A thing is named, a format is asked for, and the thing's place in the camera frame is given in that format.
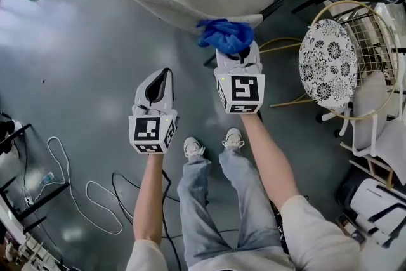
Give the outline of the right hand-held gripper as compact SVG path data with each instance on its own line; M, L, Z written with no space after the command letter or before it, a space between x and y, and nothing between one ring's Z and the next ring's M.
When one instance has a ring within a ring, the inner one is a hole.
M239 65L240 54L216 51L217 65ZM259 46L253 41L244 50L244 64L232 69L215 68L216 89L227 114L256 114L264 100L265 75Z

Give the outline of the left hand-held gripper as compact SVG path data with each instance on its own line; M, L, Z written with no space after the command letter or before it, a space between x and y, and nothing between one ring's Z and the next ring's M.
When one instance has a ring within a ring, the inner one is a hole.
M128 117L129 143L139 154L165 154L176 131L177 111L164 112L146 105L172 108L173 74L164 68L150 74L137 88L133 115Z

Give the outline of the blue cloth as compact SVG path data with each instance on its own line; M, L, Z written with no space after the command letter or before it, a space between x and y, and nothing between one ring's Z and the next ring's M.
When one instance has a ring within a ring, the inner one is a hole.
M248 23L230 22L227 19L201 20L198 45L212 46L222 53L234 55L248 48L254 41L254 31Z

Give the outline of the person's right forearm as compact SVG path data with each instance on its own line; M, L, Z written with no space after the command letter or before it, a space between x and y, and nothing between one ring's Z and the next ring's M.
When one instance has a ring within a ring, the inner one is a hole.
M299 194L291 165L256 114L241 114L259 175L277 208Z

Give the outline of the person's left white shoe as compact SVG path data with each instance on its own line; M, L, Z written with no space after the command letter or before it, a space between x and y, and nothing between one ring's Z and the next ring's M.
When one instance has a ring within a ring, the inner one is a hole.
M203 156L205 149L206 148L194 137L188 137L183 144L183 151L187 159L195 156Z

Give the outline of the person's white shoe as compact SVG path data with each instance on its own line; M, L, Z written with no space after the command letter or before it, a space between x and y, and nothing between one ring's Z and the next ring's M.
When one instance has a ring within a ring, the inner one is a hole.
M245 142L242 139L242 134L237 128L230 128L222 141L225 149L240 149Z
M194 137L188 137L183 144L183 151L187 159L195 156L203 156L205 149L206 148Z

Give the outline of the person's right white shoe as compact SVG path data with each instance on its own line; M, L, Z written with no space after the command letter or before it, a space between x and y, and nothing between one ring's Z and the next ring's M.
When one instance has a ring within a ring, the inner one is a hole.
M240 149L245 142L242 139L242 134L237 128L230 128L222 141L225 149Z

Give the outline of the floral round cushion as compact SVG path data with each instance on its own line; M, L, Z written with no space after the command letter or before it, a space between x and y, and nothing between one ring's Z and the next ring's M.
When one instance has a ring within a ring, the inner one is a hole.
M338 110L350 102L357 86L358 58L340 23L323 19L312 24L298 62L304 90L318 105Z

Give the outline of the person's grey jeans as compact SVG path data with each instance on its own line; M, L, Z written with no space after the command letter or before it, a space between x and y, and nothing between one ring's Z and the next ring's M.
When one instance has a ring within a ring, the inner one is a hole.
M275 216L258 171L238 147L227 147L219 155L224 175L237 191L241 226L236 249L222 238L206 208L210 160L193 155L183 167L178 184L180 216L188 268L215 258L244 253L283 254Z

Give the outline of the white plastic chair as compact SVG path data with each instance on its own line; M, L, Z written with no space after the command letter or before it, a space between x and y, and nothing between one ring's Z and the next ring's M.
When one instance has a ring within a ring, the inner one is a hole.
M388 99L386 81L381 71L366 78L352 98L351 151L356 157L378 157L406 185L406 124L400 117L387 120L387 111L380 109Z

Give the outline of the clear water bottle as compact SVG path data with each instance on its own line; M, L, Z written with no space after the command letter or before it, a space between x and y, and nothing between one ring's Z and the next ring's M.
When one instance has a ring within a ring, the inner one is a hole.
M42 187L45 187L54 182L55 182L55 175L53 174L53 172L49 172L42 177L42 179L40 181L40 185Z

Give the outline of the black pouch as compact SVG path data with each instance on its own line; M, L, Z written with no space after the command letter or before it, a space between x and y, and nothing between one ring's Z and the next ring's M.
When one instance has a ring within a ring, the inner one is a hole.
M274 209L273 212L275 215L275 220L277 222L277 228L278 228L279 236L280 236L280 243L282 245L284 253L289 254L289 249L287 247L287 243L286 243L285 235L284 235L282 216L278 209Z

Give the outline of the white and black appliance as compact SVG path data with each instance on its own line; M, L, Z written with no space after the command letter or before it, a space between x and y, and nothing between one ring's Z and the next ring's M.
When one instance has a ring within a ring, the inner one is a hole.
M355 191L350 209L355 223L383 248L389 248L406 227L406 195L375 179L364 180Z

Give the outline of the person's white shirt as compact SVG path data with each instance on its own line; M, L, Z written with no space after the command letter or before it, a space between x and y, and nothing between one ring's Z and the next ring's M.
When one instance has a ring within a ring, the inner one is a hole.
M281 208L289 254L276 247L226 253L188 271L360 271L360 246L303 196Z

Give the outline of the wooden chair frame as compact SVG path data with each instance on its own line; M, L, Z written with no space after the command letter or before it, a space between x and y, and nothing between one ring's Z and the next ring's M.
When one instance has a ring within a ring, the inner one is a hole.
M361 151L353 149L352 146L344 142L340 142L339 145L352 153L353 157L349 160L352 166L375 178L378 182L385 185L387 189L393 188L394 171L392 167L376 155L376 144L374 142L372 142L370 147Z

